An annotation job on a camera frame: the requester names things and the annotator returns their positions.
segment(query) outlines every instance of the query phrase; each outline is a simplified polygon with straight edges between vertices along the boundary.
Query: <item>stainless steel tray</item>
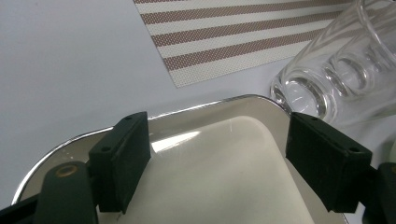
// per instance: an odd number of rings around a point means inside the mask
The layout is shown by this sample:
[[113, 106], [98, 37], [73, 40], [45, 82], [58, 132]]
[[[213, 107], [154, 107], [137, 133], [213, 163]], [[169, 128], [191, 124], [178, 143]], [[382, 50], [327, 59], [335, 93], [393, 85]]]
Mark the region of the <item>stainless steel tray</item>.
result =
[[[285, 158], [289, 116], [244, 95], [149, 118], [152, 159], [125, 216], [103, 223], [346, 223], [328, 213]], [[44, 174], [86, 161], [111, 128], [53, 149], [23, 179], [13, 203], [40, 191]]]

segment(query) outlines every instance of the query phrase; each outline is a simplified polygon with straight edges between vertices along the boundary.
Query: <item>clear drinking glass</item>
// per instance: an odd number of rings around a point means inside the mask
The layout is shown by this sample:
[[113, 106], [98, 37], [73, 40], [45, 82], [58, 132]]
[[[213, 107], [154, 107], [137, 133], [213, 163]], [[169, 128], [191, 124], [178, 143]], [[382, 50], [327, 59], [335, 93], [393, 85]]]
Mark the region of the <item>clear drinking glass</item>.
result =
[[356, 0], [275, 77], [289, 112], [343, 127], [396, 112], [396, 3]]

